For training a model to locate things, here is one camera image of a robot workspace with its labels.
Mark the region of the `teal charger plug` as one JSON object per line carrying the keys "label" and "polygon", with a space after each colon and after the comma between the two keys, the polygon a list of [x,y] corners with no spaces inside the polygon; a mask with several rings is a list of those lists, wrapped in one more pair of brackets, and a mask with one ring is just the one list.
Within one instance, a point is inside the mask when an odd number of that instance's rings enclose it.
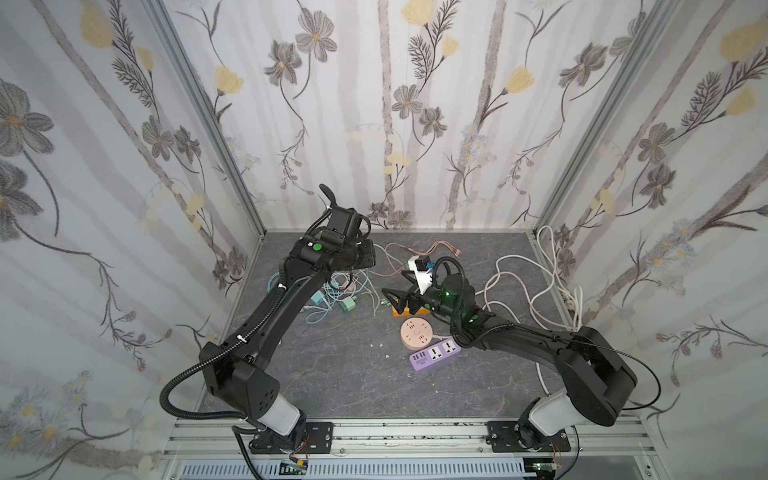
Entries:
{"label": "teal charger plug", "polygon": [[319,305],[324,301],[324,296],[320,291],[315,292],[312,297],[310,298],[311,302],[314,305]]}

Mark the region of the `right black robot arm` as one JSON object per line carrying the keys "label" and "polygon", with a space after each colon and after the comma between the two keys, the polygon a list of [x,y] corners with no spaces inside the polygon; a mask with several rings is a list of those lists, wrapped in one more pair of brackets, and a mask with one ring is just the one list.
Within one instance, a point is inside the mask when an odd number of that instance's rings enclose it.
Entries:
{"label": "right black robot arm", "polygon": [[538,449],[582,423],[612,427],[628,411],[638,385],[628,364],[633,357],[611,347],[597,330],[547,330],[500,317],[477,303],[463,267],[447,256],[418,256],[402,275],[408,289],[382,291],[397,312],[425,308],[448,325],[460,348],[510,353],[560,376],[562,389],[533,400],[518,417],[514,436],[520,447]]}

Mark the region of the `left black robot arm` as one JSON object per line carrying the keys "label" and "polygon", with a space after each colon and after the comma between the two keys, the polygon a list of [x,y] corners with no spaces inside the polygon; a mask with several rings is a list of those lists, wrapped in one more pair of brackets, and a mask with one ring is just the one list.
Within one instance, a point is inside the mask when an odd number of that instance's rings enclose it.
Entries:
{"label": "left black robot arm", "polygon": [[[271,431],[283,449],[302,446],[306,415],[285,399],[267,368],[301,309],[334,274],[375,264],[370,220],[340,206],[327,185],[319,188],[329,205],[280,261],[276,285],[234,333],[220,344],[207,344],[197,364],[163,387],[159,404],[166,413],[187,420],[244,421]],[[226,403],[227,409],[195,412],[171,402],[171,392],[196,374],[203,375],[209,394]]]}

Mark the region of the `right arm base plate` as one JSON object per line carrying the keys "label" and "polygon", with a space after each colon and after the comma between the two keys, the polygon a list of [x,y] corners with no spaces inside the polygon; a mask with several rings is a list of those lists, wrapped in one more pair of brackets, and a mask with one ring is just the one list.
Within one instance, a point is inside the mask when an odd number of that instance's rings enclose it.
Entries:
{"label": "right arm base plate", "polygon": [[568,453],[572,450],[564,430],[545,437],[528,424],[520,427],[514,420],[489,421],[486,428],[486,443],[494,453]]}

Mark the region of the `purple power strip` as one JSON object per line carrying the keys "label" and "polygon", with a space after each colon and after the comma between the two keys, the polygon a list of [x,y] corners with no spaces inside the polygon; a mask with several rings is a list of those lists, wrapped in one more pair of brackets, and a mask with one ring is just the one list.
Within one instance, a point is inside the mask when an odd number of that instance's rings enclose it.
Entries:
{"label": "purple power strip", "polygon": [[454,358],[462,351],[453,339],[444,339],[409,355],[411,367],[416,372],[430,369]]}

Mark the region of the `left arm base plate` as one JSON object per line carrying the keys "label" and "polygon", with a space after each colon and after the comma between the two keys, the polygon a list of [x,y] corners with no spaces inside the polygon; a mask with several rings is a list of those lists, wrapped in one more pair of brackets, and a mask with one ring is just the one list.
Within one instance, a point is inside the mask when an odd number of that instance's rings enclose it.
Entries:
{"label": "left arm base plate", "polygon": [[329,454],[334,433],[332,422],[310,421],[300,423],[297,429],[287,436],[279,435],[270,429],[258,430],[248,434],[248,448],[252,454]]}

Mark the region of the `orange power strip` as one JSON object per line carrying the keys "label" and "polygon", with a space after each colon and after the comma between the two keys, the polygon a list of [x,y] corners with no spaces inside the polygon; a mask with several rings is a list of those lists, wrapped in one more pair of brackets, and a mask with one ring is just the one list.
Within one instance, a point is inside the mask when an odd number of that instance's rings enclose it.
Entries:
{"label": "orange power strip", "polygon": [[424,307],[421,307],[418,310],[411,310],[410,308],[405,307],[402,311],[399,311],[394,306],[392,306],[391,310],[394,317],[415,317],[426,316],[430,314],[430,310]]}

